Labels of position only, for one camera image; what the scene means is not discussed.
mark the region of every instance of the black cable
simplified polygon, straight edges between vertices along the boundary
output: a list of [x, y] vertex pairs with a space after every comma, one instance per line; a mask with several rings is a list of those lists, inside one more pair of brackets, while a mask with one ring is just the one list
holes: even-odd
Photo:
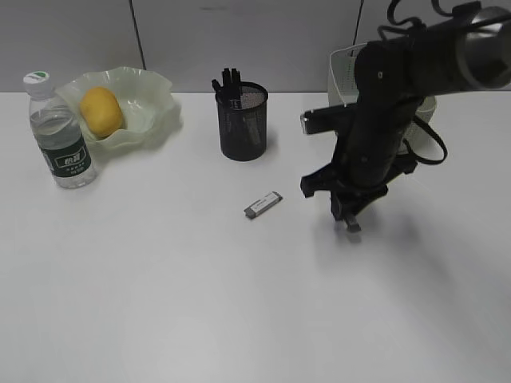
[[442, 7], [440, 6], [440, 0], [431, 0], [431, 4], [433, 4], [434, 11], [439, 14], [440, 16], [444, 16], [446, 18], [450, 18], [453, 16], [452, 13], [445, 12]]
[[422, 118], [415, 116], [414, 123], [417, 124], [417, 126], [420, 129], [422, 129], [428, 136], [430, 136], [433, 140], [436, 141], [436, 143], [440, 146], [440, 148], [443, 151], [443, 157], [441, 160], [430, 160], [429, 158], [421, 157], [416, 152], [414, 152], [408, 140], [403, 140], [403, 143], [406, 146], [406, 149], [408, 150], [408, 154], [405, 154], [404, 156], [411, 156], [414, 160], [424, 165], [439, 165], [442, 162], [444, 162], [449, 153], [447, 152], [447, 147], [443, 139]]
[[138, 33], [137, 18], [135, 18], [135, 9], [133, 8], [133, 0], [129, 0], [129, 9], [131, 10], [131, 18], [133, 20], [133, 26], [135, 27], [135, 37], [137, 38], [138, 52], [142, 60], [142, 68], [147, 69], [145, 66], [144, 51], [142, 50], [141, 36]]
[[357, 43], [358, 28], [360, 27], [360, 18], [362, 17], [362, 9], [364, 7], [364, 0], [360, 0], [360, 7], [358, 8], [357, 26], [355, 27], [355, 36], [353, 37], [353, 44]]
[[404, 20], [401, 20], [400, 22], [397, 22], [394, 16], [394, 13], [396, 11], [396, 7], [401, 2], [401, 0], [392, 0], [392, 2], [389, 5], [389, 8], [386, 10], [386, 18], [388, 19], [389, 23], [393, 26], [402, 26], [406, 24], [407, 22], [411, 22], [414, 27], [421, 27], [424, 26], [424, 23], [420, 18], [411, 17], [411, 18], [405, 18]]

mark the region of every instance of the green bottle label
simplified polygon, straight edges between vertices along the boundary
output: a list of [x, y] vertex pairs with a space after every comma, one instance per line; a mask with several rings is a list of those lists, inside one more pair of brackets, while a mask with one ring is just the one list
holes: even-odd
[[39, 148], [51, 172], [57, 177], [78, 176], [87, 170], [92, 163], [83, 136], [67, 148], [57, 150]]

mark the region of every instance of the gray wall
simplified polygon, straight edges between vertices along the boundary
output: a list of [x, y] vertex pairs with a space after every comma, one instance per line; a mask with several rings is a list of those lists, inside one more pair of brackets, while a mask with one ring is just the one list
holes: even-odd
[[148, 68], [211, 91], [224, 67], [271, 91], [324, 91], [328, 54], [351, 45], [359, 0], [134, 0]]
[[[222, 68], [271, 91], [327, 87], [328, 55], [352, 44], [362, 0], [133, 0], [148, 69], [175, 91], [210, 92]], [[390, 0], [365, 0], [357, 42], [378, 38]], [[444, 8], [463, 0], [441, 0]], [[511, 0], [483, 0], [511, 7]], [[442, 20], [430, 0], [402, 0], [396, 17]], [[141, 67], [129, 0], [2, 0], [0, 91], [29, 71], [57, 85], [89, 71]]]
[[141, 67], [128, 0], [0, 0], [0, 91], [47, 70], [56, 85], [89, 71]]

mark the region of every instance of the bottle cap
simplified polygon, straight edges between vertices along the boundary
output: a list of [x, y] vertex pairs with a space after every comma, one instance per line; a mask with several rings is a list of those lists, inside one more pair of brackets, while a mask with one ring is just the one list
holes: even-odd
[[23, 77], [23, 86], [33, 98], [51, 96], [54, 89], [50, 75], [47, 72], [32, 72]]

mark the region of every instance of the robotic arm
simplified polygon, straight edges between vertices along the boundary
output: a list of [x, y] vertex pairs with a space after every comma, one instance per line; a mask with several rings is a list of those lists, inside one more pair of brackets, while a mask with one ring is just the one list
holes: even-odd
[[[355, 62], [359, 90], [356, 104], [316, 109], [302, 115], [303, 130], [316, 134], [335, 130], [332, 161], [302, 178], [308, 198], [316, 191], [331, 193], [331, 212], [350, 232], [360, 231], [356, 215], [388, 192], [387, 184], [410, 174], [418, 162], [440, 164], [447, 156], [442, 139], [415, 116], [425, 97], [498, 89], [511, 82], [511, 13], [500, 7], [482, 8], [471, 2], [443, 11], [449, 21], [426, 27], [418, 18], [394, 19], [400, 0], [389, 6], [389, 22], [380, 26], [381, 41], [370, 41]], [[397, 26], [411, 22], [407, 30]], [[386, 32], [401, 34], [388, 40]], [[414, 121], [444, 151], [443, 160], [426, 160], [413, 153], [403, 137]], [[409, 153], [398, 156], [401, 143]]]

